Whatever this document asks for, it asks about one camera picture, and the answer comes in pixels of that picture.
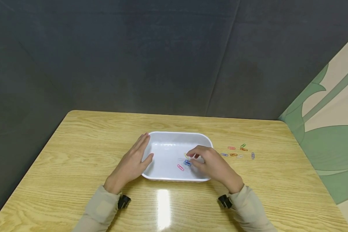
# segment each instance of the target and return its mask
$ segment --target plastic container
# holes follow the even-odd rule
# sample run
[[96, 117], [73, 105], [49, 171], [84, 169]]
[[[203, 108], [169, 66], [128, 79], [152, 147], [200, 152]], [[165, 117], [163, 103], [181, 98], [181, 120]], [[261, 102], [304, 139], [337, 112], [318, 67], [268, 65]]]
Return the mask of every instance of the plastic container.
[[[166, 181], [189, 181], [202, 182], [210, 180], [208, 176], [201, 173], [196, 167], [186, 165], [190, 158], [186, 153], [202, 145], [213, 147], [213, 143], [208, 137], [199, 133], [188, 132], [150, 132], [150, 142], [144, 151], [143, 159], [154, 153], [152, 163], [143, 172], [142, 176], [150, 180]], [[204, 163], [201, 156], [197, 159]]]

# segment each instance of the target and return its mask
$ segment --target gray wall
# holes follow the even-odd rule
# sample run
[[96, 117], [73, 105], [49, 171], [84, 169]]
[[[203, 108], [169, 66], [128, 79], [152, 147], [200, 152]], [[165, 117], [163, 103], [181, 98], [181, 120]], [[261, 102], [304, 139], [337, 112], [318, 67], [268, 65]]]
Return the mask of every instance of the gray wall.
[[0, 0], [0, 208], [69, 110], [277, 119], [348, 1]]
[[0, 25], [0, 209], [71, 105]]

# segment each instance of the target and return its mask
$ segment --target blue paper clip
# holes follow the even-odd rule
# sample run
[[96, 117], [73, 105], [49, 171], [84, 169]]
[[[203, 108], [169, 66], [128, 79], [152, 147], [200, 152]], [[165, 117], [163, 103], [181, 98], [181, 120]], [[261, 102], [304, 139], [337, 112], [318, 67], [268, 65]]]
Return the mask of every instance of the blue paper clip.
[[189, 162], [188, 160], [185, 160], [183, 163], [186, 164], [187, 166], [191, 166], [192, 165], [192, 163]]

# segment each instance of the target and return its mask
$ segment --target wooden table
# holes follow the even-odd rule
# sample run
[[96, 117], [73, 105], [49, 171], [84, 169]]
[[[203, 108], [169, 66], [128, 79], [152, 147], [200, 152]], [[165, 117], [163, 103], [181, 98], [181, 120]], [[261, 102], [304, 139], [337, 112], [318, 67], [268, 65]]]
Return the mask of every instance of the wooden table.
[[[279, 231], [348, 231], [348, 225], [289, 128], [280, 121], [71, 111], [0, 212], [0, 232], [71, 231], [99, 185], [140, 134], [186, 131], [207, 135], [254, 189]], [[237, 231], [217, 198], [216, 181], [174, 183], [142, 176], [111, 231]]]

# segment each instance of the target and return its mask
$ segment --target sleeve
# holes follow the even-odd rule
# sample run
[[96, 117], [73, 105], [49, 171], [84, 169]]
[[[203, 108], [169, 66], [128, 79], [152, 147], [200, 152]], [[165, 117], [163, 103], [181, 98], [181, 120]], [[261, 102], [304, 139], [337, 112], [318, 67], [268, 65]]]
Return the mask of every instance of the sleeve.
[[229, 198], [234, 218], [245, 232], [277, 231], [267, 218], [259, 198], [249, 186], [244, 185], [239, 193], [231, 194]]
[[72, 232], [105, 232], [117, 212], [118, 195], [99, 186], [85, 207], [85, 212]]

